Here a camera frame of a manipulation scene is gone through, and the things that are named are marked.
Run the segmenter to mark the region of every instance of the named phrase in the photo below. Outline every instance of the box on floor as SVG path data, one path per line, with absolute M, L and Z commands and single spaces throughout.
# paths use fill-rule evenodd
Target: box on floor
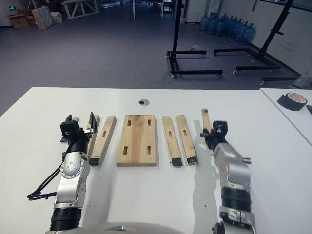
M 49 7 L 43 6 L 41 8 L 33 9 L 32 13 L 40 30 L 46 30 L 54 24 Z

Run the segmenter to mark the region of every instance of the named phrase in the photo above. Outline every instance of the white wall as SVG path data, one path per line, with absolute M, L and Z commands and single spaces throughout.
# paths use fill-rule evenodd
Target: white wall
M 9 19 L 6 17 L 8 15 L 15 15 L 18 12 L 10 11 L 9 6 L 15 6 L 16 9 L 21 9 L 18 0 L 0 0 L 0 27 L 11 25 Z
M 243 21 L 254 23 L 256 35 L 253 44 L 262 47 L 270 30 L 283 10 L 283 6 L 258 1 L 252 12 L 254 0 L 224 0 L 220 8 L 220 15 L 243 18 Z M 312 69 L 312 13 L 295 8 L 290 9 L 281 32 L 276 34 L 267 53 L 299 73 Z

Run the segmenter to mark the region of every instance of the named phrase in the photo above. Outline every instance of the metal frame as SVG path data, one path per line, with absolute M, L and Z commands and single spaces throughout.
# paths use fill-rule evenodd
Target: metal frame
M 178 54 L 198 54 L 200 57 L 204 57 L 207 53 L 206 50 L 197 50 L 197 51 L 184 51 L 184 50 L 176 50 L 177 49 L 177 40 L 179 36 L 180 29 L 180 18 L 181 18 L 181 10 L 184 6 L 182 5 L 182 0 L 177 1 L 177 12 L 176 12 L 176 20 L 175 20 L 175 37 L 174 37 L 174 45 L 172 51 L 167 51 L 165 56 L 166 59 L 169 59 L 171 66 L 171 74 L 172 79 L 175 78 L 177 74 L 185 74 L 185 75 L 199 75 L 199 74 L 216 74 L 216 78 L 219 78 L 220 75 L 223 74 L 222 70 L 180 70 L 179 64 L 177 62 L 176 56 Z
M 296 80 L 298 77 L 264 77 L 260 85 L 264 85 L 269 81 L 289 81 L 289 80 Z
M 288 0 L 286 3 L 282 13 L 280 14 L 278 20 L 275 23 L 275 26 L 273 29 L 271 29 L 271 33 L 268 36 L 267 40 L 265 41 L 263 47 L 259 50 L 259 52 L 255 52 L 249 48 L 236 48 L 236 49 L 217 49 L 214 50 L 214 56 L 216 56 L 217 53 L 222 52 L 236 52 L 236 51 L 245 51 L 249 55 L 253 56 L 255 59 L 263 62 L 266 64 L 266 66 L 238 66 L 233 71 L 233 75 L 236 75 L 238 71 L 245 71 L 245 70 L 273 70 L 273 69 L 280 69 L 281 67 L 276 65 L 275 63 L 269 61 L 268 59 L 264 58 L 268 46 L 270 45 L 272 39 L 274 38 L 275 34 L 284 35 L 284 33 L 281 33 L 279 30 L 281 29 L 287 15 L 289 14 L 289 9 L 292 6 L 294 0 Z
M 92 6 L 88 3 L 88 1 L 93 2 L 94 6 L 92 7 Z M 73 12 L 70 14 L 67 5 L 68 5 L 68 4 L 71 4 L 71 3 L 75 3 L 75 7 L 74 7 L 74 9 L 73 9 Z M 93 12 L 92 12 L 92 13 L 86 14 L 86 13 L 85 13 L 85 10 L 84 10 L 83 4 L 85 4 L 85 6 L 87 6 L 89 9 L 91 9 Z M 62 3 L 62 5 L 64 6 L 64 9 L 65 9 L 65 11 L 66 11 L 66 14 L 67 14 L 67 18 L 68 18 L 68 19 L 73 19 L 73 18 L 78 18 L 78 17 L 82 17 L 82 16 L 88 16 L 88 15 L 93 15 L 93 14 L 99 13 L 98 5 L 97 5 L 96 0 L 69 0 L 69 1 L 64 1 L 64 2 Z M 76 16 L 75 16 L 75 13 L 76 13 L 77 8 L 78 8 L 79 6 L 81 7 L 82 15 L 76 15 Z

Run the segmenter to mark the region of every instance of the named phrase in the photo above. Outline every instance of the white table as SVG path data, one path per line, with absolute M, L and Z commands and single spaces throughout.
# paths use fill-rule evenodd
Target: white table
M 140 106 L 142 98 L 150 105 Z M 84 126 L 90 111 L 100 115 L 99 129 L 108 115 L 116 115 L 117 124 L 105 160 L 91 168 L 82 225 L 138 221 L 186 234 L 210 232 L 218 219 L 221 189 L 213 158 L 199 137 L 201 108 L 208 108 L 211 121 L 227 120 L 226 139 L 252 158 L 257 233 L 309 233 L 312 147 L 261 91 L 80 88 L 32 88 L 1 116 L 0 233 L 48 230 L 54 199 L 30 202 L 26 196 L 60 163 L 66 149 L 59 142 L 60 123 L 72 114 Z M 125 114 L 155 114 L 156 167 L 116 167 Z M 174 120 L 178 114 L 186 115 L 198 165 L 169 164 L 161 117 Z M 174 126 L 178 133 L 176 121 Z M 44 192 L 55 191 L 58 183 L 59 177 Z
M 261 91 L 274 103 L 284 116 L 298 129 L 302 136 L 312 146 L 312 115 L 306 107 L 300 111 L 291 111 L 282 107 L 277 100 L 286 93 L 294 92 L 306 98 L 308 105 L 312 105 L 312 90 L 302 89 L 261 89 Z

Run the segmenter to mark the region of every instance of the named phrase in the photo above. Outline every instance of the wooden board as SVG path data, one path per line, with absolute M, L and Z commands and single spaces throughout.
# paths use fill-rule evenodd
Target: wooden board
M 176 139 L 175 129 L 172 125 L 170 116 L 163 116 L 162 122 L 164 125 L 165 136 L 169 149 L 169 156 L 171 158 L 172 165 L 182 166 L 181 152 Z
M 203 118 L 204 128 L 207 129 L 208 132 L 211 132 L 211 124 L 210 124 L 208 110 L 207 109 L 201 109 L 201 116 Z
M 99 126 L 99 115 L 94 115 L 94 117 L 96 118 L 97 128 L 98 128 L 98 126 Z M 85 130 L 90 129 L 90 128 L 91 128 L 91 124 L 90 124 L 89 119 L 88 119 L 88 123 L 87 123 Z M 95 144 L 96 138 L 97 138 L 97 133 L 98 132 L 92 134 L 92 138 L 90 139 L 89 144 L 88 144 L 88 156 L 89 156 L 89 158 L 93 152 L 94 144 Z
M 154 115 L 125 116 L 117 166 L 156 166 Z
M 180 136 L 183 144 L 183 150 L 188 164 L 197 163 L 197 156 L 189 127 L 187 125 L 184 115 L 176 117 L 177 125 L 179 127 Z
M 97 143 L 92 152 L 89 164 L 98 165 L 105 158 L 109 142 L 112 138 L 113 131 L 116 124 L 116 116 L 108 116 L 100 135 L 98 136 Z
M 72 120 L 75 120 L 75 121 L 79 122 L 79 118 L 78 118 L 78 117 L 73 117 Z M 68 140 L 67 140 L 65 137 L 63 137 L 63 136 L 62 136 L 62 138 L 60 139 L 60 141 L 61 141 L 62 143 L 68 142 Z

